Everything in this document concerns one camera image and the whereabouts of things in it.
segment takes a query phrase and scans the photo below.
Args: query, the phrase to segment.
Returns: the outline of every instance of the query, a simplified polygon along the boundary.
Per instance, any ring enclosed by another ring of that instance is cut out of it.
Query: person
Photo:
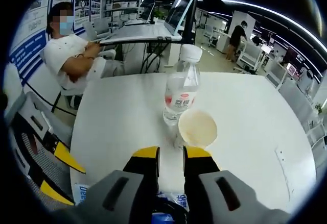
[[[84,90],[89,80],[114,76],[118,61],[98,57],[98,43],[88,42],[72,33],[73,5],[60,2],[49,14],[46,32],[51,40],[44,47],[47,67],[65,90]]]
[[[235,51],[240,45],[241,42],[241,36],[243,36],[246,40],[246,34],[245,34],[245,29],[247,28],[247,23],[246,21],[242,21],[241,25],[237,25],[231,34],[231,37],[229,39],[229,46],[227,48],[227,55],[226,59],[231,60]]]

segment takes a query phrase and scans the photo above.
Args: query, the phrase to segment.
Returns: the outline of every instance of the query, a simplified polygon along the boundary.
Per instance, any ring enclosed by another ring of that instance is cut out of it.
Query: paper cup
[[[207,113],[188,109],[182,113],[177,125],[175,147],[183,145],[206,148],[217,138],[217,125]]]

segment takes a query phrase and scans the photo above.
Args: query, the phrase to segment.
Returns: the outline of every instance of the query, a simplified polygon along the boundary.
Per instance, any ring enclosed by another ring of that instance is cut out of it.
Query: white desk
[[[72,186],[92,185],[123,169],[136,150],[159,145],[160,189],[183,190],[182,152],[172,149],[162,118],[166,79],[152,73],[88,84],[71,145],[86,174],[71,170]],[[292,109],[264,77],[202,72],[194,107],[217,124],[218,138],[207,150],[218,166],[251,186],[260,202],[292,211],[307,195],[316,177],[309,142]],[[276,149],[283,151],[282,163]]]

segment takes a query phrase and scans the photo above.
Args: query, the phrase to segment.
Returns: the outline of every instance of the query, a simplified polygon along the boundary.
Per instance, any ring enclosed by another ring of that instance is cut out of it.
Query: black hair
[[[246,21],[242,21],[241,25],[247,26],[247,22]]]
[[[52,6],[48,18],[46,20],[46,33],[50,34],[52,37],[53,29],[50,26],[50,23],[53,21],[54,16],[60,16],[61,10],[73,10],[73,4],[71,2],[60,2]]]

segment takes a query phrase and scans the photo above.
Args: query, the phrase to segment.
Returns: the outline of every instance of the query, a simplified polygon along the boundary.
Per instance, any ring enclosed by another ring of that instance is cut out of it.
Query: ceiling
[[[152,3],[154,0],[145,0],[144,4]],[[157,0],[160,1],[160,4],[169,5],[170,2],[174,0]],[[327,30],[322,20],[322,24],[319,24],[316,19],[317,13],[320,13],[321,19],[327,19],[327,7],[323,7],[323,0],[315,0],[318,8],[312,7],[312,0],[240,0],[243,2],[248,2],[251,4],[259,5],[271,10],[274,10],[278,13],[281,13],[294,21],[298,22],[300,25],[308,29],[312,34],[320,39],[325,46],[327,46]],[[281,37],[286,39],[296,48],[300,49],[314,64],[318,67],[320,72],[323,72],[327,68],[327,52],[317,45],[312,38],[308,37],[301,29],[290,24],[289,22],[283,20],[280,17],[277,17],[274,14],[267,13],[258,8],[244,6],[244,5],[227,5],[221,0],[203,0],[198,2],[197,6],[206,11],[213,11],[232,15],[234,10],[240,10],[243,12],[253,12],[250,13],[257,20],[257,27],[265,27],[270,29]],[[261,15],[268,16],[271,19],[274,19],[277,22],[282,23],[285,27],[280,24],[271,21]],[[298,35],[294,34],[292,31],[295,31],[299,36],[304,38],[308,43],[303,41]],[[326,62],[317,54],[317,51],[321,56],[326,60]]]

